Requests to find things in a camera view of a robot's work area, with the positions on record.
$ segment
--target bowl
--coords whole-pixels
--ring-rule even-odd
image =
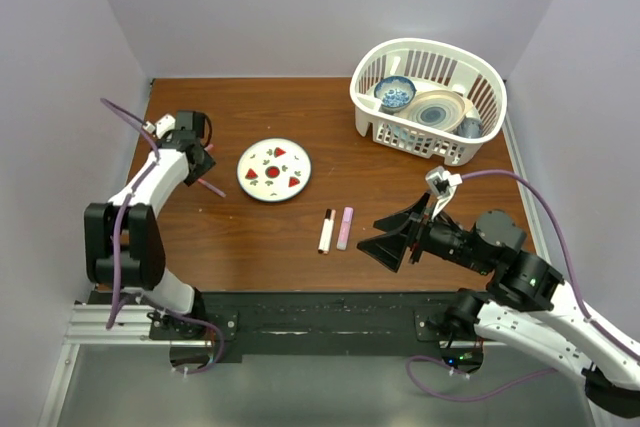
[[[378,82],[373,95],[382,101],[380,111],[393,115],[411,103],[416,95],[416,86],[406,77],[394,75]]]

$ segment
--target dish rack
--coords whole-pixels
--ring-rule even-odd
[[[408,77],[419,93],[444,89],[471,100],[482,120],[482,136],[467,139],[381,112],[373,90],[391,75]],[[507,113],[507,92],[493,67],[470,52],[431,40],[395,39],[371,49],[356,68],[349,93],[360,135],[365,137],[372,125],[374,142],[425,158],[435,154],[449,166],[469,162],[498,134]]]

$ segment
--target gray wall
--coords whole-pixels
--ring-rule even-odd
[[[529,177],[565,228],[585,296],[635,338],[639,33],[638,0],[554,0],[507,83]]]
[[[0,423],[36,425],[73,301],[82,212],[123,185],[134,136],[99,96],[144,109],[106,0],[0,0]]]
[[[350,76],[397,37],[450,42],[506,76],[551,0],[109,0],[144,72]]]

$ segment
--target pink marker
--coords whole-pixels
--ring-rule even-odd
[[[340,233],[338,234],[338,250],[347,250],[347,240],[349,240],[349,230],[351,230],[351,219],[353,219],[353,208],[345,207],[342,214],[342,224],[340,225]]]

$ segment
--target wooden table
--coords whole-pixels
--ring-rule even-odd
[[[213,121],[217,165],[204,178],[224,190],[218,197],[199,184],[179,186],[159,216],[168,267],[200,290],[457,290],[481,289],[487,279],[424,254],[394,274],[356,249],[377,235],[374,220],[401,210],[425,192],[425,160],[361,137],[354,124],[349,79],[157,80],[147,118],[179,109],[206,112]],[[236,180],[236,165],[253,143],[284,137],[311,156],[313,173],[295,198],[278,204],[253,200]],[[148,155],[140,142],[136,172]],[[500,134],[456,172],[511,169]],[[339,218],[355,209],[346,252],[335,250]],[[336,209],[329,255],[318,254],[324,212]],[[469,228],[492,208],[507,211],[526,228],[515,183],[506,178],[465,183],[447,212]]]

